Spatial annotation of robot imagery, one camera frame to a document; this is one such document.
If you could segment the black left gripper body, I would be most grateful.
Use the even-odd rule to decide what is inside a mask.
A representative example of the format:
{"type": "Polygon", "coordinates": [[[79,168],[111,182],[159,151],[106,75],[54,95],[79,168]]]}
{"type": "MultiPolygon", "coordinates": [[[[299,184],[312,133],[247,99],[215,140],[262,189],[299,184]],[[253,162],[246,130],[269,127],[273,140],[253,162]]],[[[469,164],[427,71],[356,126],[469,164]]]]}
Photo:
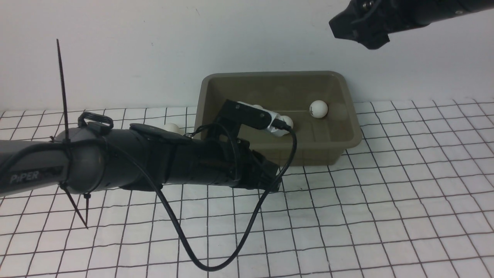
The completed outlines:
{"type": "Polygon", "coordinates": [[[267,188],[267,161],[251,150],[244,139],[197,140],[137,123],[130,124],[129,130],[147,140],[143,166],[159,185],[188,183],[248,190],[267,188]]]}

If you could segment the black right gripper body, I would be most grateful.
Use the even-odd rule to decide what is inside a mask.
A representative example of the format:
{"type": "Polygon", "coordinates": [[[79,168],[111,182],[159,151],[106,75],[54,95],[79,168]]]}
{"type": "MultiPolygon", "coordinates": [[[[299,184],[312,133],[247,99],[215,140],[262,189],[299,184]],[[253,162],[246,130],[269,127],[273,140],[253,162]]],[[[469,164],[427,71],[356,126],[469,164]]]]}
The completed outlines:
{"type": "Polygon", "coordinates": [[[409,0],[352,0],[347,11],[350,26],[359,37],[388,35],[426,27],[413,18],[409,0]]]}

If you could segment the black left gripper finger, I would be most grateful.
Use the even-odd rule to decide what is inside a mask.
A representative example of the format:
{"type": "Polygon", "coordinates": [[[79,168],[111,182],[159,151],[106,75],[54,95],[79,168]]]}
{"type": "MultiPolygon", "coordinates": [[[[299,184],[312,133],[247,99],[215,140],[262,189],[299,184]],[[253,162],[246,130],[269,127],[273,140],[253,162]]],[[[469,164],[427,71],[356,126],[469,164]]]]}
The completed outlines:
{"type": "Polygon", "coordinates": [[[258,175],[258,188],[268,192],[278,192],[280,181],[276,181],[278,165],[257,151],[253,151],[254,169],[258,175]]]}

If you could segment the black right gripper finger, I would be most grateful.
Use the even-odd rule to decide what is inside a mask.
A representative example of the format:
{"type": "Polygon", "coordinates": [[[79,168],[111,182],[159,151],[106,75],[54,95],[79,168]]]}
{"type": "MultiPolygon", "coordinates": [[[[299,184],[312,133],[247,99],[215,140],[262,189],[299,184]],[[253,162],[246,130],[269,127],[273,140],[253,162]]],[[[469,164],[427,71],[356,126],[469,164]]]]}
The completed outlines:
{"type": "Polygon", "coordinates": [[[330,19],[329,25],[335,38],[358,39],[359,34],[355,27],[355,21],[359,19],[359,11],[356,8],[346,8],[330,19]]]}
{"type": "Polygon", "coordinates": [[[367,49],[376,50],[390,42],[386,30],[356,30],[356,42],[365,46],[367,49]]]}

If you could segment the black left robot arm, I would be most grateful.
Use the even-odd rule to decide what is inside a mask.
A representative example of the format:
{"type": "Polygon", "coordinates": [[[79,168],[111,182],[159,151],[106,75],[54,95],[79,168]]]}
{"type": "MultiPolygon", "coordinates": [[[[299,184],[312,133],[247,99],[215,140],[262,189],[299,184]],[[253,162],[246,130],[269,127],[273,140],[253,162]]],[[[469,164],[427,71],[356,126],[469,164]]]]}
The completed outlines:
{"type": "Polygon", "coordinates": [[[84,112],[76,128],[51,141],[1,141],[1,196],[54,184],[71,194],[151,192],[143,170],[157,188],[176,183],[277,192],[278,167],[243,139],[197,140],[145,124],[115,129],[111,118],[84,112]]]}

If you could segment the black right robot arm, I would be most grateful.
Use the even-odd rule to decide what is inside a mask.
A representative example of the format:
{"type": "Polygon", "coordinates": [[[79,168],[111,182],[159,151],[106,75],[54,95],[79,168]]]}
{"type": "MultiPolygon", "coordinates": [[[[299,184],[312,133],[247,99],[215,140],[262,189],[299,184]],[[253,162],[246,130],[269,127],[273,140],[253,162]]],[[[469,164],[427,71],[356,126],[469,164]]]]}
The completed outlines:
{"type": "Polygon", "coordinates": [[[390,41],[389,34],[493,7],[492,0],[352,0],[329,26],[335,38],[376,50],[390,41]]]}

